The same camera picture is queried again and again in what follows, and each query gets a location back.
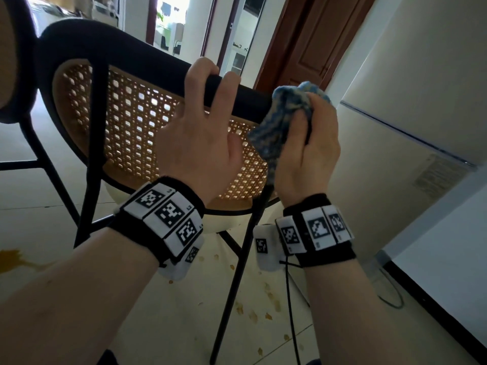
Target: finger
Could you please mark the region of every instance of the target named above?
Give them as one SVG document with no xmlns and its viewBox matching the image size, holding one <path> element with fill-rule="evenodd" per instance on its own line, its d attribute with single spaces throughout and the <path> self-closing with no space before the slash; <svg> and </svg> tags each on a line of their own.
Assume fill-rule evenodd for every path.
<svg viewBox="0 0 487 365">
<path fill-rule="evenodd" d="M 220 130 L 227 130 L 239 84 L 240 76 L 229 71 L 225 74 L 216 90 L 215 98 L 211 105 L 210 120 Z"/>
<path fill-rule="evenodd" d="M 289 125 L 287 140 L 279 158 L 280 162 L 296 166 L 301 165 L 307 132 L 308 120 L 306 115 L 303 110 L 297 110 Z"/>
<path fill-rule="evenodd" d="M 314 93 L 308 93 L 313 107 L 309 143 L 338 138 L 338 119 L 335 108 Z"/>
<path fill-rule="evenodd" d="M 236 174 L 243 163 L 242 140 L 238 134 L 230 132 L 228 133 L 227 141 L 228 163 L 232 172 Z"/>
<path fill-rule="evenodd" d="M 185 104 L 188 117 L 203 112 L 204 86 L 211 74 L 218 74 L 218 67 L 208 58 L 200 57 L 187 71 L 184 81 Z"/>
</svg>

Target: black cable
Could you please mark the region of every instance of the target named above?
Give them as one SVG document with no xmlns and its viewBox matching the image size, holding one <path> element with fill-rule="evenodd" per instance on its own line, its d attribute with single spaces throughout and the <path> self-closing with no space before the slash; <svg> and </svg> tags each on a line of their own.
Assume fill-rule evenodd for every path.
<svg viewBox="0 0 487 365">
<path fill-rule="evenodd" d="M 291 294 L 289 293 L 289 272 L 288 266 L 295 265 L 287 262 L 286 256 L 286 288 L 287 288 L 287 305 L 289 307 L 289 321 L 291 322 L 291 335 L 293 336 L 293 343 L 294 343 L 294 352 L 296 354 L 296 361 L 298 365 L 301 365 L 300 354 L 298 353 L 298 342 L 296 341 L 296 333 L 294 331 L 294 323 L 293 323 L 293 311 L 291 309 Z"/>
<path fill-rule="evenodd" d="M 401 310 L 403 307 L 404 307 L 404 298 L 402 297 L 402 294 L 401 292 L 399 292 L 399 290 L 397 289 L 397 287 L 395 286 L 395 284 L 392 282 L 392 280 L 387 276 L 387 274 L 384 272 L 384 270 L 382 269 L 379 269 L 380 272 L 382 273 L 383 276 L 386 277 L 386 279 L 389 281 L 389 283 L 391 283 L 391 285 L 393 286 L 393 288 L 395 289 L 395 291 L 397 292 L 397 295 L 399 296 L 399 300 L 401 301 L 401 303 L 399 305 L 394 305 L 392 303 L 390 303 L 389 301 L 383 299 L 381 296 L 377 295 L 377 297 L 380 298 L 380 300 L 385 303 L 386 305 L 389 305 L 390 307 L 393 307 L 397 310 Z"/>
</svg>

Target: wristband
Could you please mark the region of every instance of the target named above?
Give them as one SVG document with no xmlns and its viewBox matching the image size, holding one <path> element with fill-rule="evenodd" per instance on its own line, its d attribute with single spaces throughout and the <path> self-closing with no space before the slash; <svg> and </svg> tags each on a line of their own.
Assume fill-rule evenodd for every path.
<svg viewBox="0 0 487 365">
<path fill-rule="evenodd" d="M 108 227 L 176 264 L 203 231 L 204 203 L 181 181 L 162 177 L 137 190 Z"/>
<path fill-rule="evenodd" d="M 309 196 L 285 208 L 283 215 L 276 226 L 284 252 L 295 254 L 302 267 L 356 258 L 350 242 L 353 234 L 325 194 Z"/>
</svg>

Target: brown wooden door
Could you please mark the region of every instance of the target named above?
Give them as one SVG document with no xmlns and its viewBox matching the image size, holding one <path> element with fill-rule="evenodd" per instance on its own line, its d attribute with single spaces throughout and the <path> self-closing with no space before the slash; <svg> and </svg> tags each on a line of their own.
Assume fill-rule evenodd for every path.
<svg viewBox="0 0 487 365">
<path fill-rule="evenodd" d="M 310 81 L 325 89 L 373 3 L 288 0 L 254 88 Z"/>
</svg>

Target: chair backrest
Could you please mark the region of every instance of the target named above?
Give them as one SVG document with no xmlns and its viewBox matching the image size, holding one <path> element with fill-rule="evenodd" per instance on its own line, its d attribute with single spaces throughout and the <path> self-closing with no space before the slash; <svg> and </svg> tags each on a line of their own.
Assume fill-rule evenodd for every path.
<svg viewBox="0 0 487 365">
<path fill-rule="evenodd" d="M 36 99 L 36 30 L 26 0 L 0 0 L 0 122 L 16 123 Z"/>
<path fill-rule="evenodd" d="M 116 28 L 81 19 L 50 25 L 35 56 L 46 108 L 78 157 L 87 163 L 89 130 L 97 118 L 104 118 L 103 179 L 128 193 L 155 180 L 155 131 L 171 121 L 175 105 L 184 101 L 190 65 Z M 100 92 L 94 77 L 102 69 L 108 70 L 103 87 L 106 104 L 94 114 L 96 98 L 91 91 Z M 207 110 L 220 81 L 212 76 L 206 83 Z M 262 191 L 267 164 L 248 142 L 247 132 L 262 121 L 271 102 L 268 95 L 239 87 L 228 130 L 243 140 L 244 164 L 228 189 L 209 205 L 210 213 L 249 213 L 252 197 Z"/>
</svg>

